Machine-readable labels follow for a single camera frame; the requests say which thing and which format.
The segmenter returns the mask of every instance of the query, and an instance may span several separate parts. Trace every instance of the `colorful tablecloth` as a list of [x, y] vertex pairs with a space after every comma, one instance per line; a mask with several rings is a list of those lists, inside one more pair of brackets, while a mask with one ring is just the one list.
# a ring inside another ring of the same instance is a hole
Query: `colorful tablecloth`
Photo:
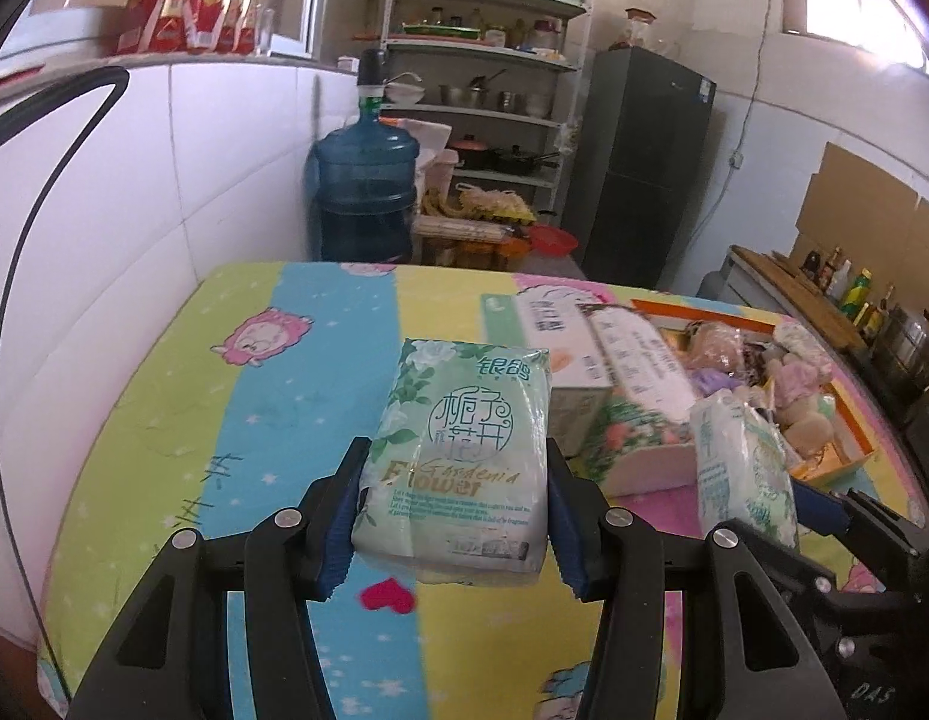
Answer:
[[[50, 639], [76, 689], [114, 616], [170, 533], [246, 531], [295, 505], [329, 475], [354, 436], [373, 435], [405, 337], [481, 341], [480, 296], [568, 283], [597, 300], [655, 300], [774, 314], [694, 298], [522, 274], [412, 266], [226, 266], [194, 293], [142, 362], [74, 489], [45, 594]], [[837, 381], [882, 447], [854, 487], [921, 519], [916, 485], [882, 420]], [[696, 490], [624, 499], [659, 529], [699, 536]], [[833, 539], [803, 533], [802, 551], [842, 586], [874, 584]], [[600, 605], [561, 584], [552, 557], [536, 586], [421, 586], [355, 560], [326, 604], [309, 605], [338, 716], [402, 720], [573, 717]], [[229, 597], [237, 720], [254, 717], [242, 595]], [[669, 593], [662, 716], [674, 716], [680, 596]], [[45, 659], [39, 683], [60, 703]]]

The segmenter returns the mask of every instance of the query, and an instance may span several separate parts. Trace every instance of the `refrigerator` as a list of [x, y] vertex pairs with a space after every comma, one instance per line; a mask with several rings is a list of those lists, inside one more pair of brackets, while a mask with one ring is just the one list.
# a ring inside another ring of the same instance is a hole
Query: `refrigerator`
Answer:
[[645, 49], [595, 57], [561, 226], [592, 281], [654, 289], [701, 159], [715, 84]]

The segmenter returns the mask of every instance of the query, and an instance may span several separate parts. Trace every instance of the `red basket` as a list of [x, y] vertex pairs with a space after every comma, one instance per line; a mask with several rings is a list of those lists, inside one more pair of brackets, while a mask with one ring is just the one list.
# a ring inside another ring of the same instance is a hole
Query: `red basket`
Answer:
[[566, 257], [578, 248], [578, 239], [560, 227], [535, 224], [528, 229], [528, 237], [535, 251], [552, 257]]

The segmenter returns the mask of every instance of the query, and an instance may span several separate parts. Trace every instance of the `red heart print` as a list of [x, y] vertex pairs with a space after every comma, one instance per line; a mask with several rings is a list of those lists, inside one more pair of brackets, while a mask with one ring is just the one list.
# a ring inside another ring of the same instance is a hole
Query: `red heart print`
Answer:
[[410, 614], [417, 605], [414, 593], [401, 586], [394, 578], [379, 581], [378, 584], [362, 589], [357, 594], [357, 600], [368, 611], [390, 608], [398, 614]]

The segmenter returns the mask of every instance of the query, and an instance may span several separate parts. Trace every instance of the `white box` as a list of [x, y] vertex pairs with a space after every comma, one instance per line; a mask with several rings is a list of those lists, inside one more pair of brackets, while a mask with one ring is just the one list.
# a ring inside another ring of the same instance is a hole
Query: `white box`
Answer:
[[608, 496], [696, 484], [689, 424], [696, 394], [657, 328], [624, 306], [582, 308], [614, 379], [581, 466]]
[[482, 295], [485, 339], [551, 353], [548, 435], [571, 458], [581, 451], [612, 384], [578, 305], [547, 291], [531, 287], [518, 295]]

